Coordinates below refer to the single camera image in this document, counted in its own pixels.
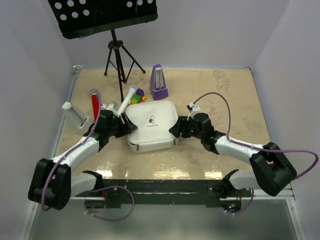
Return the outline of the grey medicine case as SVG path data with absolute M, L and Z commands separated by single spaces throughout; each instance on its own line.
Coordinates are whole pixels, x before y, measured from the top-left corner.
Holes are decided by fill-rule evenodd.
M 174 147 L 179 139 L 169 132 L 178 120 L 175 105 L 169 100 L 132 104 L 125 113 L 138 129 L 127 135 L 130 149 L 135 153 Z

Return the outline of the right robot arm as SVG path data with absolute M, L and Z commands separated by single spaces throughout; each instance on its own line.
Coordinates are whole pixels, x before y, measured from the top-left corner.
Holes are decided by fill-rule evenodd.
M 229 156 L 251 166 L 250 171 L 236 170 L 225 178 L 222 189 L 227 196 L 233 197 L 248 188 L 261 189 L 274 197 L 297 177 L 296 169 L 278 145 L 273 142 L 266 145 L 236 143 L 225 133 L 215 130 L 206 113 L 179 116 L 169 132 L 175 137 L 194 137 L 208 152 Z

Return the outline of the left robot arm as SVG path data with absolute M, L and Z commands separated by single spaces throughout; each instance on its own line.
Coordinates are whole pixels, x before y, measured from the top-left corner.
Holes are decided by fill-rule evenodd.
M 85 170 L 79 176 L 72 173 L 82 163 L 102 150 L 111 137 L 120 138 L 133 133 L 138 127 L 125 113 L 116 116 L 102 110 L 96 121 L 72 148 L 52 159 L 40 159 L 33 173 L 27 197 L 41 204 L 44 211 L 61 210 L 71 197 L 84 192 L 99 196 L 104 190 L 102 176 Z

